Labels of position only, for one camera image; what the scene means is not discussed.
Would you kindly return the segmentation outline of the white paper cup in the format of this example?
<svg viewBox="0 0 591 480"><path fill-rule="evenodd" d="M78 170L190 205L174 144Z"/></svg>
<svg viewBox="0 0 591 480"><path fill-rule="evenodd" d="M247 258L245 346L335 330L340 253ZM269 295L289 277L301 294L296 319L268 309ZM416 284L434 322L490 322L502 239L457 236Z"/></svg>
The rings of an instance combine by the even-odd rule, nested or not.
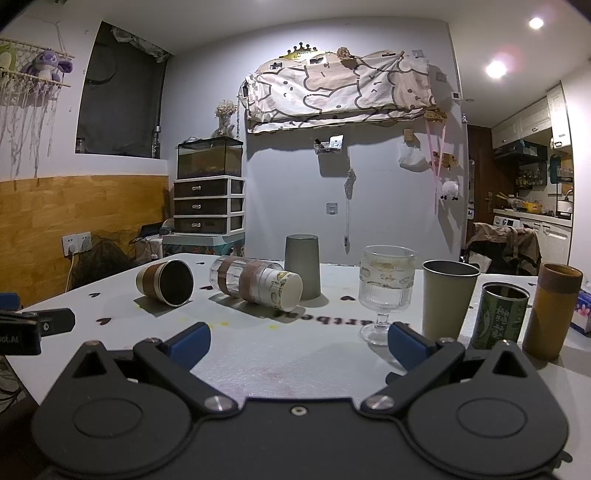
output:
<svg viewBox="0 0 591 480"><path fill-rule="evenodd" d="M264 306L290 312L300 303L303 290L303 280L297 273L266 268L260 274L257 298Z"/></svg>

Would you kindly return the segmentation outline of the grey-green paper cup upright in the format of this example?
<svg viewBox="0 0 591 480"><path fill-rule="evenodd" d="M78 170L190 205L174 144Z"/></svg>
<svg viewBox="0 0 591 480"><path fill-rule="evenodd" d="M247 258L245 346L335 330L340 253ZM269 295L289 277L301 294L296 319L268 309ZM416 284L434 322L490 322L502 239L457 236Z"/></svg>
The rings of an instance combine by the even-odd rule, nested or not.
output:
<svg viewBox="0 0 591 480"><path fill-rule="evenodd" d="M467 263L428 260L423 263L423 335L437 341L457 340L480 270Z"/></svg>

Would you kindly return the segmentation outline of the brown banded cup lying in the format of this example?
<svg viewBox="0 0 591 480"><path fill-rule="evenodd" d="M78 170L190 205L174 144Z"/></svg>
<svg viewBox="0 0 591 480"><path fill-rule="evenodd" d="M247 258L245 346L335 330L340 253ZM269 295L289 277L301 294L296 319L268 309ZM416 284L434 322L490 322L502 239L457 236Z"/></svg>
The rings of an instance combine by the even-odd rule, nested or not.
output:
<svg viewBox="0 0 591 480"><path fill-rule="evenodd" d="M137 290L144 296L176 308L188 302L194 281L189 266L181 260L146 265L135 278Z"/></svg>

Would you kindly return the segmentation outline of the green printed tin can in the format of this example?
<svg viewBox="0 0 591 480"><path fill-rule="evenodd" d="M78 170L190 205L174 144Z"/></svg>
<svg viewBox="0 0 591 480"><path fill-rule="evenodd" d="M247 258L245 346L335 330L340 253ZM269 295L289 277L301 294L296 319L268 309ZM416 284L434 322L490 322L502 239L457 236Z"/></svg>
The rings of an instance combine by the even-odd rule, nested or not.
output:
<svg viewBox="0 0 591 480"><path fill-rule="evenodd" d="M529 293L517 285L485 283L470 347L490 350L502 340L517 342L529 300Z"/></svg>

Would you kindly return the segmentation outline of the ribbed stemmed glass goblet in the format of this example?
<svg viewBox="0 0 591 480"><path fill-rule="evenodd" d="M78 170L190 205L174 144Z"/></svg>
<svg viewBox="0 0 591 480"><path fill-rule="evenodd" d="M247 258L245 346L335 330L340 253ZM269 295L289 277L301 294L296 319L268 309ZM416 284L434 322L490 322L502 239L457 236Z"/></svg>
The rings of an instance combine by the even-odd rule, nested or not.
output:
<svg viewBox="0 0 591 480"><path fill-rule="evenodd" d="M368 344L386 346L390 315L410 306L415 281L416 252L393 245L371 245L363 249L359 271L359 301L377 315L360 335Z"/></svg>

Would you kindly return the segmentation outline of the clear glass with brown bands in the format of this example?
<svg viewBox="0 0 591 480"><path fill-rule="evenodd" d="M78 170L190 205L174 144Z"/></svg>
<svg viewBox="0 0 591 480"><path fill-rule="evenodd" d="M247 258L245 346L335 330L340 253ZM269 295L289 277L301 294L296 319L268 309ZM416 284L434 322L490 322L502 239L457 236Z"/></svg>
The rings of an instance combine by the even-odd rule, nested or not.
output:
<svg viewBox="0 0 591 480"><path fill-rule="evenodd" d="M283 267L269 260L222 256L211 264L209 282L225 295L260 304L260 277L266 269L282 270Z"/></svg>

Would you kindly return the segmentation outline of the chair with draped clothes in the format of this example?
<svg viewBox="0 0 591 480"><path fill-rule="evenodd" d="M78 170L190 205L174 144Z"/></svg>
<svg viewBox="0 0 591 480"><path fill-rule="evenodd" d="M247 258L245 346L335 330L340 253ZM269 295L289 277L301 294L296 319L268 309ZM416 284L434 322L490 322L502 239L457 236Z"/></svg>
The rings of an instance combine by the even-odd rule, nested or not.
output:
<svg viewBox="0 0 591 480"><path fill-rule="evenodd" d="M533 229L480 222L474 224L466 253L470 264L488 274L537 276L542 261Z"/></svg>

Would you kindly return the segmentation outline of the black clamp device at left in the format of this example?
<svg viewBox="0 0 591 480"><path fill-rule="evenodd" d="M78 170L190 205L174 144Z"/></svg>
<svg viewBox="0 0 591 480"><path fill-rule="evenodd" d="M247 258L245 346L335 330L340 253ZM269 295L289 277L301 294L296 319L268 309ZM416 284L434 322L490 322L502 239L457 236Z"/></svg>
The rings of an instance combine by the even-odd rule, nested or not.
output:
<svg viewBox="0 0 591 480"><path fill-rule="evenodd" d="M41 339L68 333L75 326L75 314L69 308L20 311L16 293L2 293L0 299L0 354L2 356L37 356Z"/></svg>

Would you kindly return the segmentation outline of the blue tissue box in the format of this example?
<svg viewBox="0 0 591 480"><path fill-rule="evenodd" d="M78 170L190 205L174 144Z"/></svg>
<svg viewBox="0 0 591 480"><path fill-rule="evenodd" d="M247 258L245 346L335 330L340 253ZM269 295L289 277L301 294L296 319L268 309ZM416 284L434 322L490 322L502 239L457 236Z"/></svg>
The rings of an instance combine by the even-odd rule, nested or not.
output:
<svg viewBox="0 0 591 480"><path fill-rule="evenodd" d="M571 327L586 336L591 333L591 293L586 290L578 294Z"/></svg>

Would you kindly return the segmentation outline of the grey tumbler upside down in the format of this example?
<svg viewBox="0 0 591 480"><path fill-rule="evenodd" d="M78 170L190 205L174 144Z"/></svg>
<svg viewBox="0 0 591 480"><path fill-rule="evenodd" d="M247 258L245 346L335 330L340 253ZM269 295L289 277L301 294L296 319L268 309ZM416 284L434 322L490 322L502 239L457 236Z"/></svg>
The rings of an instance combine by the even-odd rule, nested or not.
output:
<svg viewBox="0 0 591 480"><path fill-rule="evenodd" d="M318 236L292 234L286 238L284 269L297 273L303 281L301 299L312 300L322 294L320 246Z"/></svg>

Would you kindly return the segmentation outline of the white plush sheep toy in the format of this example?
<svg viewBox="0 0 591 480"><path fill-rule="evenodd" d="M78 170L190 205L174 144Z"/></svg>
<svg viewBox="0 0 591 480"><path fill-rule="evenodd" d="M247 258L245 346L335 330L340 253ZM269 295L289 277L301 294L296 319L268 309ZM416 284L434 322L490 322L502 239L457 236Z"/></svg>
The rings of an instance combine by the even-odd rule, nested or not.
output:
<svg viewBox="0 0 591 480"><path fill-rule="evenodd" d="M457 181L447 180L441 185L440 199L442 201L458 201L460 198L460 186Z"/></svg>

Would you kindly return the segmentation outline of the glass fish tank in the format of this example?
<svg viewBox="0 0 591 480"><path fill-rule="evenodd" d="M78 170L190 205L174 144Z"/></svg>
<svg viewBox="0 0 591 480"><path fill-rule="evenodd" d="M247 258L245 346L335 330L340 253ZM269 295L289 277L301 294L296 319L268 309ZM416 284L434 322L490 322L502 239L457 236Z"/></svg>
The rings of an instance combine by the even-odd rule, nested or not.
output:
<svg viewBox="0 0 591 480"><path fill-rule="evenodd" d="M177 146L177 178L242 176L242 141L214 137L183 142Z"/></svg>

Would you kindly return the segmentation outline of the dark window blackout panel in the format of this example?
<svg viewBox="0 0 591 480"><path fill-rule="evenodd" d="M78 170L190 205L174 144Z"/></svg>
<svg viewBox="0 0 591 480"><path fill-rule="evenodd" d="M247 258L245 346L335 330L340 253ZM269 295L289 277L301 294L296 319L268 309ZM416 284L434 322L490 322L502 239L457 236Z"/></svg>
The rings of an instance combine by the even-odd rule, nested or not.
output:
<svg viewBox="0 0 591 480"><path fill-rule="evenodd" d="M170 57L126 30L100 25L85 73L78 153L160 156L161 97Z"/></svg>

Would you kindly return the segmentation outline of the purple plush toy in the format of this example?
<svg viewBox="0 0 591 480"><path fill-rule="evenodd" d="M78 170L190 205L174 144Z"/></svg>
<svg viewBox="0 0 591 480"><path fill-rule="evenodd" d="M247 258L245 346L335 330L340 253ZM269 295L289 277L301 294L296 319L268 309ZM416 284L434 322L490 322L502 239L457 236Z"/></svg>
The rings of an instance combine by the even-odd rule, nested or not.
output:
<svg viewBox="0 0 591 480"><path fill-rule="evenodd" d="M63 74L73 71L71 60L61 58L53 50L44 50L29 62L21 72L41 80L60 83Z"/></svg>

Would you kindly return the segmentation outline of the patterned cloth wall cover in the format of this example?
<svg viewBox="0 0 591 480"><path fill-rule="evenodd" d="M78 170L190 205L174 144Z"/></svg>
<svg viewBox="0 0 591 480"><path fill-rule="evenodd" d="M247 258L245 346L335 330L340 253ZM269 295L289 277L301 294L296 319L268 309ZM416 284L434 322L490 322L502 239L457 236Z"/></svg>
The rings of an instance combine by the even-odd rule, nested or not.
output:
<svg viewBox="0 0 591 480"><path fill-rule="evenodd" d="M242 84L249 134L411 121L436 107L429 61L345 47L263 63Z"/></svg>

